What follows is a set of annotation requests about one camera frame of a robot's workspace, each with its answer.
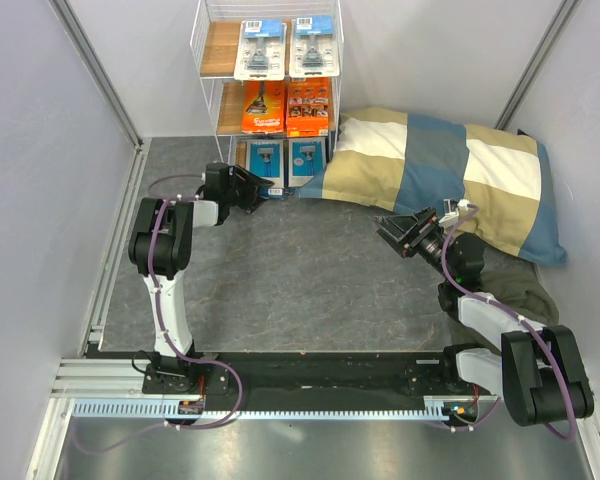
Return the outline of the clear blister razor pack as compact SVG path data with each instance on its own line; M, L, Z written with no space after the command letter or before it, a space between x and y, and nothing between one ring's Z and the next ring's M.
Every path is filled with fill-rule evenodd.
M287 25L279 19L247 19L240 24L233 77L238 81L285 78Z
M339 47L332 16L297 17L292 22L289 75L333 78L340 75Z

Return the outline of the orange Gillette Fusion box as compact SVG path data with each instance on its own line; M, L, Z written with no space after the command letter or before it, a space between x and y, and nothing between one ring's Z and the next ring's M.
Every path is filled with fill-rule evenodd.
M286 82L248 81L242 107L245 134L282 134L285 131Z

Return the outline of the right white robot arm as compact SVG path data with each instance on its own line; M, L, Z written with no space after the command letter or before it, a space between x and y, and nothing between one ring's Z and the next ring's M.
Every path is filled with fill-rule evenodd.
M377 234L402 258L420 256L443 277L440 307L461 325L479 333L485 347L461 346L438 368L447 392L471 384L498 396L519 426L569 425L594 412L594 394L574 333L563 325L544 325L484 291L484 248L478 237L457 231L479 211L463 199L453 212L438 216L427 207L415 214L377 216Z

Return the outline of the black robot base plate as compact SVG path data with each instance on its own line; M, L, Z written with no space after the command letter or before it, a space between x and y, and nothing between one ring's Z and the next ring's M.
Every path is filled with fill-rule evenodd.
M473 401L488 392L461 380L451 349L442 352L222 352L206 355L185 376L155 373L145 394L200 394L229 410L416 408L428 397Z

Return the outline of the blue razor box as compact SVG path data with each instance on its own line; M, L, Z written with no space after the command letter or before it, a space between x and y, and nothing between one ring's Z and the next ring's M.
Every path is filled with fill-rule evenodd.
M302 187L326 165L326 138L291 138L288 144L288 187Z
M248 140L245 168L252 174L269 181L259 193L265 198L282 199L285 195L284 145L282 140Z

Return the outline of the orange razor box back-side up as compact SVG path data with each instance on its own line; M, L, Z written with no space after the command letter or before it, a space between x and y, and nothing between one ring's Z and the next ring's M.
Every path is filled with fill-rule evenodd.
M285 120L287 136L326 136L330 125L330 99L330 81L327 78L291 80Z

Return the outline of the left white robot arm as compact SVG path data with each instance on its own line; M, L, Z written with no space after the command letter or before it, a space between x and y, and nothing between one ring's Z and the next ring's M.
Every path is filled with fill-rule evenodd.
M201 180L192 195L143 198L128 245L129 260L150 296L155 328L150 367L165 373L165 382L178 393L191 392L200 378L184 300L193 231L222 225L234 207L254 212L274 186L269 176L225 163L207 164Z

